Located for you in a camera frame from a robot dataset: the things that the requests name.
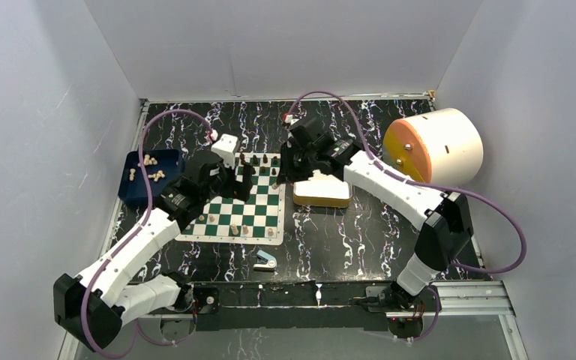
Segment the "black marble table surface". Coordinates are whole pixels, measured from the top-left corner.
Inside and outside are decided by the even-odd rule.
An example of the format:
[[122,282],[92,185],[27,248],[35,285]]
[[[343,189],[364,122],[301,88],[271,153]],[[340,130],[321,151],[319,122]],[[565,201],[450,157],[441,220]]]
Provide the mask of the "black marble table surface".
[[[352,100],[350,104],[376,155],[381,155],[382,135],[394,120],[431,111],[428,100]],[[287,138],[281,116],[290,105],[286,101],[156,103],[148,108],[147,122],[164,110],[190,109],[206,116],[220,134],[240,137],[243,152],[279,152]],[[303,101],[298,111],[300,116],[318,116],[336,137],[357,134],[349,113],[337,101]],[[185,158],[209,145],[199,122],[186,116],[163,118],[145,139],[145,149],[179,149]],[[354,194],[348,208],[314,208],[293,204],[292,189],[287,186],[282,245],[171,241],[142,267],[133,282],[148,281],[168,270],[177,270],[194,281],[393,279],[412,256],[417,232],[405,218],[369,193],[355,187]],[[140,209],[121,207],[112,243],[136,223],[140,214]],[[275,273],[253,270],[259,249],[277,258]],[[471,244],[458,261],[478,265]],[[488,279],[454,267],[439,278]]]

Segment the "white cylinder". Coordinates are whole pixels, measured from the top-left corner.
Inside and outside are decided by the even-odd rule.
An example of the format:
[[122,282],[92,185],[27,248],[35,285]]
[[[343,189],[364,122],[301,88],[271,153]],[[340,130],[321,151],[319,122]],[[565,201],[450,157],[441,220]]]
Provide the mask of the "white cylinder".
[[483,157],[480,134],[456,109],[394,121],[386,131],[384,150],[392,166],[415,180],[451,186],[473,179]]

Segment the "green and white chessboard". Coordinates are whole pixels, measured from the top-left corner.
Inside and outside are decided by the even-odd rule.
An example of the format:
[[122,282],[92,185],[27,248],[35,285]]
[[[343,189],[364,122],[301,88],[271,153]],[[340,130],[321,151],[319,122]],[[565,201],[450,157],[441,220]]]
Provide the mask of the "green and white chessboard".
[[[204,208],[203,217],[198,217],[175,240],[181,242],[226,242],[230,244],[281,245],[284,241],[284,206],[286,185],[272,188],[279,173],[279,154],[266,154],[268,162],[263,162],[261,153],[244,153],[246,162],[253,166],[253,188],[250,199],[243,202],[237,199],[214,198]],[[242,167],[237,167],[237,179],[242,180]],[[231,224],[237,226],[234,235]],[[244,234],[242,226],[247,227]]]

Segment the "gray wall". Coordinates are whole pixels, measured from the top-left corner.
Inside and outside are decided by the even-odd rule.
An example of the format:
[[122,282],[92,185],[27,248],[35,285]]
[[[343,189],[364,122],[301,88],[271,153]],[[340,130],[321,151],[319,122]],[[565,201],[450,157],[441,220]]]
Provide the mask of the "gray wall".
[[55,359],[52,284],[101,249],[138,100],[82,0],[0,1],[0,359]]
[[[470,187],[526,230],[526,261],[502,278],[527,352],[576,359],[576,1],[485,1],[437,98],[481,133]],[[474,217],[489,266],[513,261],[513,230],[481,206]]]
[[139,97],[435,89],[482,0],[85,0]]

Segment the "purple cable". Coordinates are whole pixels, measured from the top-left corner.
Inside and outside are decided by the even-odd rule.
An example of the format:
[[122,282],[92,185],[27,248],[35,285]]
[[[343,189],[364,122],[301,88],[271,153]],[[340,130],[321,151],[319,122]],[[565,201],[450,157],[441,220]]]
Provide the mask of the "purple cable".
[[[374,154],[370,150],[370,146],[368,145],[368,141],[365,139],[365,135],[363,134],[363,131],[362,131],[363,127],[361,126],[361,123],[359,122],[359,117],[357,117],[357,115],[354,112],[354,110],[352,109],[352,107],[350,107],[350,105],[344,99],[338,97],[337,95],[332,94],[331,92],[328,92],[328,91],[320,91],[320,90],[307,92],[307,93],[299,96],[297,98],[297,100],[295,100],[295,102],[292,103],[292,106],[288,110],[288,114],[292,114],[293,111],[295,111],[295,108],[297,107],[297,104],[299,103],[299,101],[301,101],[306,96],[312,95],[312,94],[324,94],[324,95],[328,95],[330,97],[333,97],[333,98],[336,98],[337,100],[339,100],[348,109],[350,115],[352,116],[352,119],[354,119],[354,123],[356,124],[356,130],[358,131],[358,137],[361,139],[361,143],[363,144],[363,149],[365,149],[367,156],[371,160],[375,160],[374,165],[376,165],[376,168],[378,168],[381,171],[385,170],[384,173],[386,175],[388,175],[389,177],[391,177],[395,180],[398,180],[399,182],[402,182],[406,179],[402,176],[394,174],[393,172],[385,169],[385,167],[380,162],[380,160],[377,159],[376,156],[374,156]],[[505,266],[503,268],[492,269],[492,270],[489,270],[486,268],[475,268],[473,266],[461,265],[461,264],[455,264],[455,263],[452,263],[452,265],[457,266],[461,269],[465,269],[469,272],[481,272],[483,274],[502,274],[503,272],[510,272],[511,270],[517,268],[524,261],[524,257],[527,255],[527,237],[524,235],[524,231],[522,230],[522,226],[520,226],[520,224],[515,219],[515,217],[513,217],[513,215],[509,214],[505,209],[500,207],[500,205],[496,204],[495,202],[487,199],[486,197],[484,197],[482,195],[479,195],[479,194],[474,193],[474,192],[469,191],[469,190],[459,189],[457,187],[434,185],[434,184],[428,184],[425,182],[411,181],[411,180],[409,180],[407,182],[407,184],[415,185],[415,186],[421,186],[424,188],[435,189],[438,191],[452,191],[455,193],[463,194],[465,196],[480,200],[483,203],[489,205],[491,208],[493,208],[497,212],[499,212],[505,219],[507,219],[508,222],[511,223],[511,225],[515,228],[517,236],[520,238],[520,256],[518,256],[517,259],[511,265]]]
[[[145,125],[144,129],[142,129],[142,133],[140,134],[140,138],[138,140],[138,160],[139,160],[140,164],[144,164],[144,162],[145,162],[145,158],[144,158],[144,154],[143,154],[144,141],[145,141],[146,134],[149,132],[149,128],[153,124],[155,124],[156,122],[159,122],[164,116],[172,115],[172,114],[185,114],[185,115],[189,115],[189,116],[194,116],[195,118],[199,119],[202,122],[202,125],[204,125],[204,127],[208,131],[209,139],[210,139],[210,135],[213,133],[213,128],[211,127],[211,124],[209,124],[209,122],[206,121],[206,119],[203,118],[197,112],[193,112],[193,111],[186,110],[186,109],[172,109],[172,110],[163,111],[163,112],[157,114],[156,116],[154,116],[151,119],[151,121],[149,121],[147,123],[147,125]],[[149,178],[147,177],[148,174],[147,174],[146,166],[140,166],[140,172],[142,173],[142,180],[144,180],[145,186],[147,189],[147,209],[145,211],[145,217],[142,220],[142,225],[145,226],[147,224],[147,222],[149,221],[149,216],[151,216],[151,210],[153,207],[153,193],[152,193],[152,189],[151,189],[151,184],[149,183]],[[138,235],[138,233],[140,232],[141,229],[142,229],[142,227],[138,227],[137,229],[135,229],[118,246],[118,248],[116,248],[111,253],[111,257],[112,258],[115,257],[123,248],[125,248],[125,246],[127,246],[127,244],[129,244],[129,242]],[[96,283],[98,278],[101,276],[101,274],[103,273],[103,271],[107,267],[107,265],[109,265],[109,263],[110,263],[110,259],[105,259],[105,261],[102,263],[100,268],[98,268],[98,270],[94,273],[94,276],[89,281],[89,285],[85,289],[85,295],[82,298],[82,304],[80,305],[80,321],[82,322],[82,331],[85,334],[85,338],[87,339],[87,341],[89,342],[89,345],[91,345],[91,347],[94,349],[94,351],[96,353],[99,353],[108,359],[121,359],[121,358],[125,357],[131,351],[131,349],[134,347],[134,342],[136,340],[136,333],[139,330],[139,327],[136,326],[133,328],[133,340],[131,341],[131,345],[129,346],[129,349],[127,349],[127,351],[123,352],[122,354],[114,354],[111,352],[107,352],[104,349],[102,349],[100,346],[98,346],[98,344],[94,340],[94,337],[92,336],[92,331],[89,329],[89,322],[87,320],[87,304],[89,303],[89,295],[92,293],[92,290],[94,288],[94,284]]]
[[138,321],[138,319],[136,319],[136,327],[138,328],[138,333],[140,334],[140,336],[142,336],[143,339],[147,340],[149,343],[154,344],[154,345],[158,345],[159,347],[172,347],[175,346],[177,344],[180,344],[182,341],[187,340],[191,335],[195,334],[195,330],[193,330],[193,332],[191,332],[188,335],[183,336],[181,339],[179,340],[174,340],[174,341],[167,341],[166,343],[162,342],[162,341],[158,341],[158,340],[153,340],[151,339],[149,336],[147,336],[147,334],[145,334],[145,332],[143,331],[143,327],[140,325],[140,321]]

